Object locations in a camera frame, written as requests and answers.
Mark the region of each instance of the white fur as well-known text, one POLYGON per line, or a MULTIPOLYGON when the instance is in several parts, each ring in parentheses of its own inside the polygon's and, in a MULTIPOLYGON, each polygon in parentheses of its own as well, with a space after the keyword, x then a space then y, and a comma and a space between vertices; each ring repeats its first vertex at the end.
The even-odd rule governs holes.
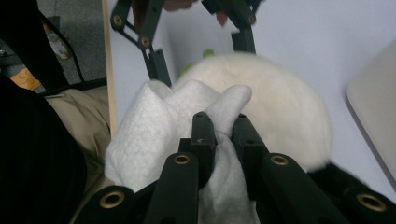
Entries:
POLYGON ((332 122, 326 105, 307 83, 263 57, 233 53, 210 57, 173 86, 204 82, 218 92, 233 85, 252 89, 247 115, 271 152, 294 158, 305 170, 324 166, 332 153, 332 122))

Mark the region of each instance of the yellow object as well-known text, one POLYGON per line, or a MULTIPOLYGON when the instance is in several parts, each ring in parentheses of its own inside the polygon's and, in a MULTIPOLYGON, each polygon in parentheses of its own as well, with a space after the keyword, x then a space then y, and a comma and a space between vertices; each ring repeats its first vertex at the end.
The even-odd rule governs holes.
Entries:
POLYGON ((40 81, 35 79, 27 68, 23 68, 17 75, 11 78, 15 84, 26 90, 34 90, 41 85, 40 81))

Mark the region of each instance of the gray floor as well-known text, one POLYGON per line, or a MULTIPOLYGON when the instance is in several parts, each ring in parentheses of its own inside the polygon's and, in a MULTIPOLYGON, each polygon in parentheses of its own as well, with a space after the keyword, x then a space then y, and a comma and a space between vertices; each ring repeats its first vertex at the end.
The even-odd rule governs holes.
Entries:
MULTIPOLYGON (((37 0, 48 17, 60 17, 60 32, 77 55, 85 80, 106 77, 105 38, 101 0, 37 0)), ((67 80, 80 82, 73 59, 59 60, 67 80)), ((6 76, 17 74, 24 65, 2 68, 6 76)))

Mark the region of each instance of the white cloth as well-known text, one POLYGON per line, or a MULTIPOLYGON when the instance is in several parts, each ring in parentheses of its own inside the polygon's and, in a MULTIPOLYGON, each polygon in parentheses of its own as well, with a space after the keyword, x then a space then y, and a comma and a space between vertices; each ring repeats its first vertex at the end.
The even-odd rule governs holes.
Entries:
POLYGON ((230 141, 233 123, 251 97, 251 88, 232 86, 222 94, 191 80, 172 92, 158 81, 145 84, 106 152, 106 176, 139 191, 160 177, 165 159, 180 138, 191 137, 192 116, 211 118, 218 147, 214 173, 200 191, 201 223, 254 223, 241 165, 230 141))

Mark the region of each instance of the person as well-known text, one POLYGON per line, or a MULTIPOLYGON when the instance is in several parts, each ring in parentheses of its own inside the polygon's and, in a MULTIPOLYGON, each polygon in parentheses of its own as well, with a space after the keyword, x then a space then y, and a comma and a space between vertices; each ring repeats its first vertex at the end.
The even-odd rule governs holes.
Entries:
MULTIPOLYGON (((195 1, 165 0, 163 7, 173 11, 191 7, 195 1)), ((68 86, 45 36, 37 1, 1 1, 0 8, 3 9, 0 38, 46 91, 68 86)), ((133 6, 133 11, 138 17, 144 16, 141 8, 133 6)), ((75 91, 61 94, 58 101, 46 100, 0 75, 0 216, 3 220, 68 223, 72 219, 92 185, 87 176, 101 172, 104 158, 100 155, 104 155, 110 141, 108 105, 103 100, 106 97, 97 97, 98 94, 75 91), (82 103, 82 98, 90 102, 82 103), (80 117, 87 121, 84 125, 92 125, 92 120, 96 120, 98 131, 90 126, 88 131, 74 132, 79 128, 73 129, 73 125, 81 123, 76 121, 76 114, 68 112, 85 111, 92 102, 97 105, 88 116, 80 117), (81 140, 87 138, 91 138, 91 145, 81 140), (99 153, 95 151, 98 148, 91 148, 97 139, 105 139, 99 144, 102 150, 99 153), (96 154, 99 158, 94 158, 97 163, 92 164, 90 158, 96 154)))

